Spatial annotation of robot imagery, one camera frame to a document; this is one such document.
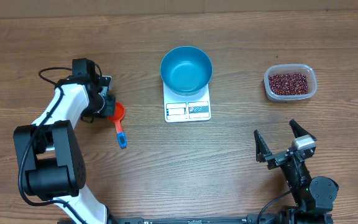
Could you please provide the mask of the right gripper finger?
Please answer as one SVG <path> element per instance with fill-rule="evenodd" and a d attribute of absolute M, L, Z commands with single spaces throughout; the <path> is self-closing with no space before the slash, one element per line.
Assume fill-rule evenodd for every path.
<path fill-rule="evenodd" d="M 289 125 L 293 131 L 294 137 L 299 138 L 309 135 L 309 132 L 303 129 L 294 119 L 290 120 Z"/>
<path fill-rule="evenodd" d="M 271 156 L 272 153 L 257 129 L 254 131 L 254 138 L 256 145 L 256 161 L 265 162 L 266 158 Z"/>

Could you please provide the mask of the red measuring scoop blue handle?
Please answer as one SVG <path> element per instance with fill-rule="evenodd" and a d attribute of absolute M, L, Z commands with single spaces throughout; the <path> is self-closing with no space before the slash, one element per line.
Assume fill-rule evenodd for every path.
<path fill-rule="evenodd" d="M 127 147 L 127 139 L 125 132 L 122 128 L 121 121 L 125 117 L 125 108 L 120 102 L 116 102 L 113 116 L 108 116 L 108 120 L 114 123 L 117 135 L 117 141 L 121 149 Z"/>

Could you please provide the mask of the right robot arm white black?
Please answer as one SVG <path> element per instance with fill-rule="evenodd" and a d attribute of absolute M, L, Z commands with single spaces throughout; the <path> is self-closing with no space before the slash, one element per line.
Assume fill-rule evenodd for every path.
<path fill-rule="evenodd" d="M 283 152 L 273 154 L 258 130 L 254 131 L 256 161 L 266 162 L 269 170 L 281 168 L 289 190 L 266 204 L 256 215 L 248 215 L 248 223 L 332 223 L 330 212 L 339 191 L 338 184 L 325 176 L 310 176 L 305 161 L 316 150 L 316 138 L 303 129 L 295 120 L 289 125 L 294 134 L 291 146 Z M 295 206 L 283 207 L 276 215 L 265 211 L 281 198 L 292 195 Z"/>

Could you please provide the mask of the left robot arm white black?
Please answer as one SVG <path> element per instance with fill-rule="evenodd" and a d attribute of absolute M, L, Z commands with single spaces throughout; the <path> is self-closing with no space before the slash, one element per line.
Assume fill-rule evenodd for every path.
<path fill-rule="evenodd" d="M 72 61 L 72 72 L 55 82 L 55 95 L 42 115 L 13 133 L 18 188 L 34 207 L 57 205 L 74 223 L 115 223 L 108 207 L 86 185 L 86 166 L 74 128 L 79 120 L 112 116 L 112 81 L 87 58 Z"/>

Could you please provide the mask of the white digital kitchen scale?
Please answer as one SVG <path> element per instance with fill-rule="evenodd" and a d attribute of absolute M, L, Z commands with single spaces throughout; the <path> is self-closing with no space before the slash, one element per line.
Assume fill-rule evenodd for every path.
<path fill-rule="evenodd" d="M 195 95 L 178 95 L 163 84 L 164 119 L 167 123 L 209 121 L 211 102 L 209 86 L 206 85 Z"/>

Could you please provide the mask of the teal bowl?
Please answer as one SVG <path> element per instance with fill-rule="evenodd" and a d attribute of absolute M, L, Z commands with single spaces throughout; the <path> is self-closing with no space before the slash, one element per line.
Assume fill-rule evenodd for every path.
<path fill-rule="evenodd" d="M 180 46 L 163 57 L 160 76 L 172 92 L 184 96 L 195 95 L 212 80 L 213 63 L 201 49 Z"/>

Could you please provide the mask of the clear plastic container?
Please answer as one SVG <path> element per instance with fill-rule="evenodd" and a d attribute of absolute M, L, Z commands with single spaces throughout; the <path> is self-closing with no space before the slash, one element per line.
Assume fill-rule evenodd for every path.
<path fill-rule="evenodd" d="M 264 75 L 267 98 L 271 101 L 296 101 L 311 98 L 318 89 L 314 70 L 305 64 L 281 64 Z"/>

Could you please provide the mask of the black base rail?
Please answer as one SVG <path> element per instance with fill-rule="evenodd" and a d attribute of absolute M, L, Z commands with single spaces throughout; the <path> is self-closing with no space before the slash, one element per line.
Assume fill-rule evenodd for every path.
<path fill-rule="evenodd" d="M 207 218 L 207 219 L 143 219 L 143 218 L 116 218 L 112 222 L 118 224 L 255 224 L 257 215 L 251 214 L 245 218 Z M 297 216 L 294 221 L 286 221 L 278 215 L 265 214 L 259 221 L 260 224 L 279 224 L 279 223 L 297 223 L 297 224 L 333 224 L 331 215 L 323 217 Z"/>

